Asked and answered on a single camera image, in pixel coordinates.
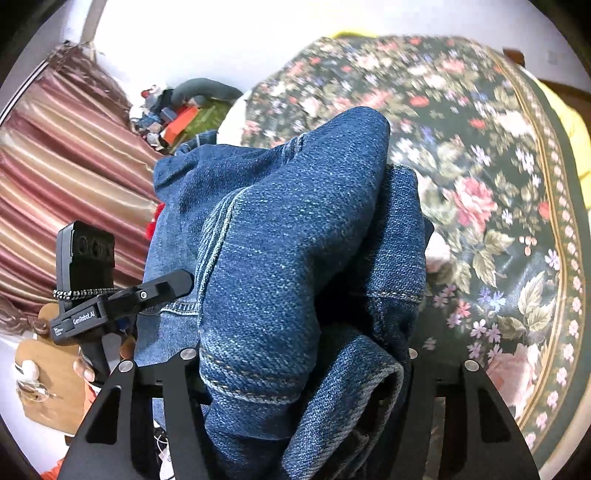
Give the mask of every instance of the red yarn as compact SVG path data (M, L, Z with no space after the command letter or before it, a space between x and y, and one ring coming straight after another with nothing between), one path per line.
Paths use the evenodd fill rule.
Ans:
M162 213L162 210L164 210L164 206L165 206L165 204L160 203L156 207L156 211L154 212L154 218L152 218L152 221L146 227L146 238L150 241L152 240L152 237L154 236L154 232L156 231L156 222L158 221L158 217L160 216L160 213Z

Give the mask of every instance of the fingernail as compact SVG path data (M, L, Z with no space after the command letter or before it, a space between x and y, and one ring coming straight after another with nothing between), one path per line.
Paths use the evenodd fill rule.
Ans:
M95 373L89 368L87 368L86 370L84 370L84 380L86 380L87 382L94 382Z

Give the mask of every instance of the black bracket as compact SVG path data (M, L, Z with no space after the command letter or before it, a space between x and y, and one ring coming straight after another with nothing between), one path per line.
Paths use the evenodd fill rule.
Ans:
M102 385L110 373L102 337L119 331L119 319L129 317L134 323L135 316L142 310L184 297L192 288L193 276L187 271L175 270L110 296L98 295L52 320L51 340L56 345L80 345L96 371L98 384Z
M534 480L538 469L503 399L474 361L461 366L413 361L405 410L380 479L422 480L436 397L446 398L441 480ZM201 405L197 347L163 364L123 361L109 377L66 455L59 480L157 480L152 398L164 399L177 480L219 480Z
M165 398L170 454L177 479L209 480L209 441L200 406L211 399L194 348L163 364L124 360L113 371L78 428L60 480L157 480L152 399Z
M434 402L445 398L440 480L539 480L538 468L511 412L474 360L447 365L412 360L410 389L393 439L389 480L420 480L433 426Z

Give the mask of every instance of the floral bedspread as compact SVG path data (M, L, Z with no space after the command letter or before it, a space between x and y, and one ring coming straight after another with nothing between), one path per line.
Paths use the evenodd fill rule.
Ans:
M412 346L485 367L541 466L589 370L589 234L563 127L532 79L473 41L321 38L253 89L243 144L273 147L358 105L390 121L389 160L417 172L436 225Z

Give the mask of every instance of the orange box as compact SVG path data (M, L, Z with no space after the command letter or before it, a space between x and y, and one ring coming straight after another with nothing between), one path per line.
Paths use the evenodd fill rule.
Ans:
M179 136L180 132L187 128L188 124L197 116L197 113L199 113L199 108L196 106L187 108L167 125L166 130L162 133L162 138L164 138L169 145L172 145L174 139Z

